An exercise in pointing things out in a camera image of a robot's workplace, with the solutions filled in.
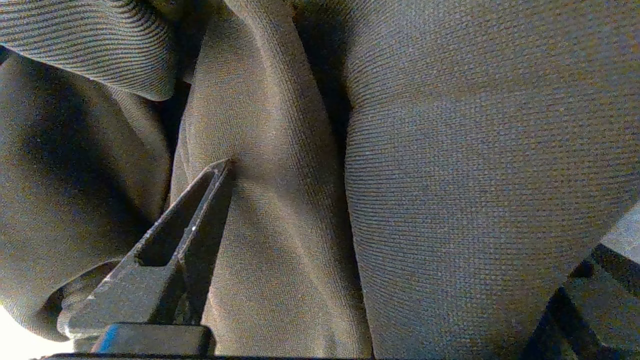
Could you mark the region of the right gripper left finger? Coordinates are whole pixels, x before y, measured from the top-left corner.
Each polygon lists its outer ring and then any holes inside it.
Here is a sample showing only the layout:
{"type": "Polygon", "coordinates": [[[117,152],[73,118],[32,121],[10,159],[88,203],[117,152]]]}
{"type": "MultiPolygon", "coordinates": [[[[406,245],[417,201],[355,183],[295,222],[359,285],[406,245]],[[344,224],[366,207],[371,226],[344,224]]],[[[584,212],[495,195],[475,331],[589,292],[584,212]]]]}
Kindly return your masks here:
{"type": "Polygon", "coordinates": [[[233,196],[233,162],[205,167],[74,310],[74,354],[209,354],[202,323],[233,196]]]}

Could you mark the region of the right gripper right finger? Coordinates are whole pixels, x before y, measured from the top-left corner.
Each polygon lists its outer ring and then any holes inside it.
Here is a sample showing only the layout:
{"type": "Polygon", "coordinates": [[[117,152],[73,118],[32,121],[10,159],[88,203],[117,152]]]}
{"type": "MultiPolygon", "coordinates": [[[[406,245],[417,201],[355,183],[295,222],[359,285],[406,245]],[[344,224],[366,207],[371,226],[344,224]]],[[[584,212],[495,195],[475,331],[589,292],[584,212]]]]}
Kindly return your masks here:
{"type": "Polygon", "coordinates": [[[639,264],[599,244],[550,298],[522,360],[637,360],[639,264]]]}

